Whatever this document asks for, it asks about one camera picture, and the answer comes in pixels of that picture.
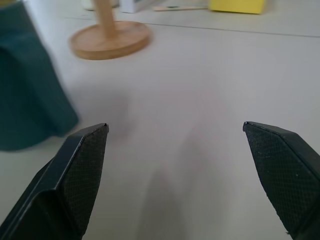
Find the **green cloth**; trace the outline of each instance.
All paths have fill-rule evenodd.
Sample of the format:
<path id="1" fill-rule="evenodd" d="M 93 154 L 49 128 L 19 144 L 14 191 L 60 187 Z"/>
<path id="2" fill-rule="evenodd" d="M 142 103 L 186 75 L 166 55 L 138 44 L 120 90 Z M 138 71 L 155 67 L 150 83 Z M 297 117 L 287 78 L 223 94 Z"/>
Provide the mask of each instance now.
<path id="1" fill-rule="evenodd" d="M 63 136 L 78 122 L 22 1 L 0 8 L 0 150 Z"/>

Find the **wooden stand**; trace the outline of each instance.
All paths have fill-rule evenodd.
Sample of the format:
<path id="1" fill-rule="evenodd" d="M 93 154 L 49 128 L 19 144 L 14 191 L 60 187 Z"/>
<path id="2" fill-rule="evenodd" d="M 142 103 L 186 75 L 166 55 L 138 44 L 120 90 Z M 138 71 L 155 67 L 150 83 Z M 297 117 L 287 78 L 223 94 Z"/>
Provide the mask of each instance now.
<path id="1" fill-rule="evenodd" d="M 151 32 L 143 23 L 114 21 L 109 0 L 93 0 L 99 24 L 76 32 L 70 47 L 82 59 L 114 59 L 132 54 L 148 45 Z"/>

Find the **white tile floor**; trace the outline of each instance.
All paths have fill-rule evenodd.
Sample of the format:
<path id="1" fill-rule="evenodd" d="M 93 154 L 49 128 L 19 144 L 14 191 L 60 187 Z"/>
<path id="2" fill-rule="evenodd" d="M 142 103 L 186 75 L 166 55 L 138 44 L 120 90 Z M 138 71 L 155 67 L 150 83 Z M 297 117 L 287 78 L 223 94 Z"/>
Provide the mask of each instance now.
<path id="1" fill-rule="evenodd" d="M 110 126 L 85 240 L 290 239 L 242 124 L 295 131 L 320 153 L 319 1 L 270 0 L 264 15 L 116 10 L 149 24 L 154 39 L 106 61 L 68 48 L 72 33 L 94 23 L 77 0 L 27 4 L 82 118 L 78 128 Z M 62 142 L 0 153 L 0 221 Z"/>

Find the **wooden stick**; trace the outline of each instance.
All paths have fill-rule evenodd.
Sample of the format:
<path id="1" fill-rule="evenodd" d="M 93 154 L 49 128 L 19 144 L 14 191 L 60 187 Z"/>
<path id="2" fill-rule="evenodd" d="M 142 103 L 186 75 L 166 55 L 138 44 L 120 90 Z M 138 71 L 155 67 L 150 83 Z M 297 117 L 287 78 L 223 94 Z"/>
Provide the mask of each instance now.
<path id="1" fill-rule="evenodd" d="M 110 0 L 93 0 L 95 12 L 102 31 L 107 39 L 117 36 Z"/>
<path id="2" fill-rule="evenodd" d="M 207 6 L 154 6 L 153 11 L 181 11 L 181 10 L 197 10 L 197 9 L 208 9 Z"/>

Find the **round wooden base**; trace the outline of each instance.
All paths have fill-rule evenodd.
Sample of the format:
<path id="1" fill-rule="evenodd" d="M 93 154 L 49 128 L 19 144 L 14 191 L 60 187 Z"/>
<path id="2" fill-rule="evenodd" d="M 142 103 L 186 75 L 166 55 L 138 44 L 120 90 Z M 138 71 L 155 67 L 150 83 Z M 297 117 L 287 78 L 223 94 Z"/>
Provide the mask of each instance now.
<path id="1" fill-rule="evenodd" d="M 117 36 L 107 38 L 100 25 L 92 25 L 70 38 L 70 47 L 82 59 L 115 59 L 132 54 L 148 45 L 151 31 L 143 23 L 115 21 Z"/>

